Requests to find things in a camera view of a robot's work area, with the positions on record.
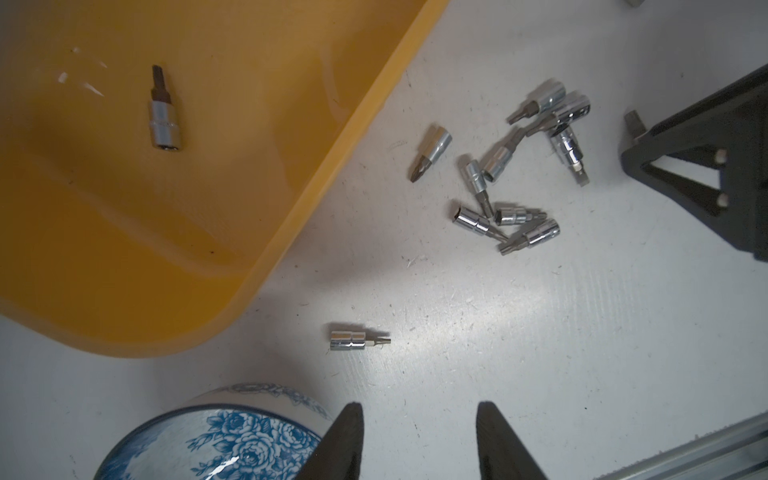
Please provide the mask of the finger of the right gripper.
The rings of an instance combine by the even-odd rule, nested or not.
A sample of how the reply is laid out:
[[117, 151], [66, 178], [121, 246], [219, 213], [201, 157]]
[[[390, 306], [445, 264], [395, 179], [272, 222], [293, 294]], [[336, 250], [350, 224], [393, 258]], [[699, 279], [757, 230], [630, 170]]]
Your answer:
[[[716, 172], [718, 187], [656, 166], [662, 157]], [[629, 177], [680, 205], [735, 249], [766, 260], [765, 67], [647, 128], [620, 163]]]

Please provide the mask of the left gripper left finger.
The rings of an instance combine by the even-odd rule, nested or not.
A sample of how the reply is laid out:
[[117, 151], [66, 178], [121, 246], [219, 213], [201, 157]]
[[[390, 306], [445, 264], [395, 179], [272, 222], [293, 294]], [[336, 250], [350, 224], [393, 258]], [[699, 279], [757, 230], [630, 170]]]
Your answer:
[[342, 409], [296, 479], [359, 479], [363, 445], [363, 407], [351, 402]]

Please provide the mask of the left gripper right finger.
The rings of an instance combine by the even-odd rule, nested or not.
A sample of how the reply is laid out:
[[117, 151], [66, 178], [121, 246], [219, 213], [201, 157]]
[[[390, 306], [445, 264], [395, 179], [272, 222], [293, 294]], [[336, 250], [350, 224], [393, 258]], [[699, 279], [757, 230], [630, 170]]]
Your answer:
[[476, 437], [481, 479], [546, 479], [493, 402], [482, 401], [478, 405]]

